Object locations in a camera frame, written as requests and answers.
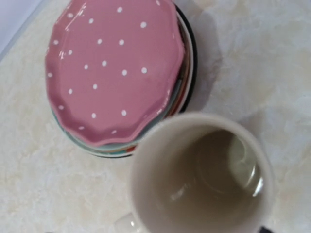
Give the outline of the pink polka dot dish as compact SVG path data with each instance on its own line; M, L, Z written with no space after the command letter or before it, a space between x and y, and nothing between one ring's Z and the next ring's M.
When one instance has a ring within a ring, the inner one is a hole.
M50 106L92 146L132 141L166 108L184 54L170 0L72 0L45 57Z

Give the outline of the white patterned mug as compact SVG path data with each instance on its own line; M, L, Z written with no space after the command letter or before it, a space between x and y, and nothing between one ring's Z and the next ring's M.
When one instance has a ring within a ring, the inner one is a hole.
M152 128L134 152L130 212L118 233L258 233L274 200L266 153L243 126L188 113Z

